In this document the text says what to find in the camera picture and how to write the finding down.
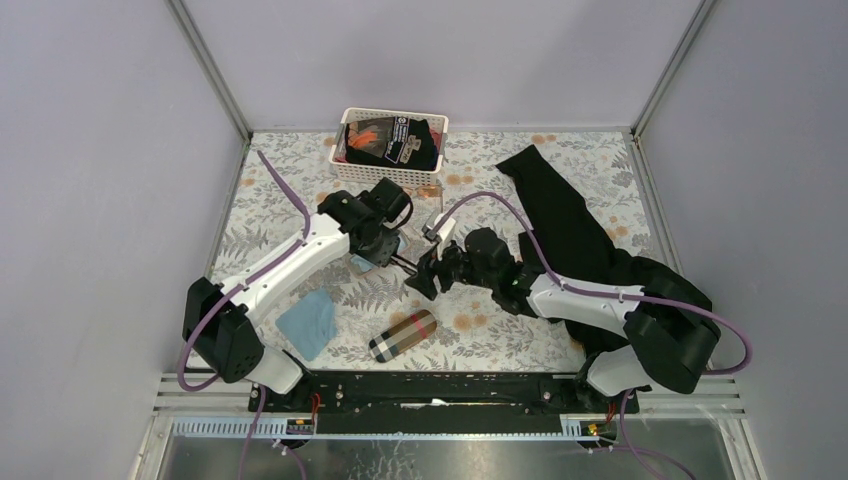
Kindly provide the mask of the pink glasses case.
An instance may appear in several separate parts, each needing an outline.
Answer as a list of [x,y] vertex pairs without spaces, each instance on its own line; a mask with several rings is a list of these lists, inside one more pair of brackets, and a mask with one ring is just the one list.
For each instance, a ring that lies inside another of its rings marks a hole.
[[[400,243],[398,253],[403,253],[409,246],[407,237],[404,234],[400,235]],[[347,259],[347,265],[355,276],[363,276],[377,268],[376,265],[370,263],[358,255],[351,255]]]

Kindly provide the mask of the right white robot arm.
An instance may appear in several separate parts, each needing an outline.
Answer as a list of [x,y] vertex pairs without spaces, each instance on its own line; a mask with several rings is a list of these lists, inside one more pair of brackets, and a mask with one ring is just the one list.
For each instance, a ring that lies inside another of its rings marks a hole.
[[567,278],[517,260],[489,228],[472,231],[464,244],[436,243],[405,283],[429,300],[455,284],[484,288],[510,314],[569,320],[622,339],[624,346],[590,355],[573,386],[575,402],[589,412],[631,388],[692,393],[721,338],[717,317],[686,302],[667,278],[646,286]]

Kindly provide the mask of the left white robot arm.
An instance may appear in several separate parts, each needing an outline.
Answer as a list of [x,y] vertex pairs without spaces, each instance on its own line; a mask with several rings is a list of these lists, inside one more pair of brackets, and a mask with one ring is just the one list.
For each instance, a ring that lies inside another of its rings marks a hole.
[[311,388],[302,378],[304,369],[261,339],[263,319],[292,290],[338,259],[355,255],[376,267],[389,265],[399,251],[399,229],[413,211],[411,197],[388,178],[357,195],[331,193],[315,212],[289,186],[283,191],[305,215],[302,231],[221,283],[201,277],[188,287],[181,331],[185,347],[178,368],[186,391],[209,385],[186,380],[184,364],[196,353],[215,380],[247,380],[270,389],[285,410],[304,407]]

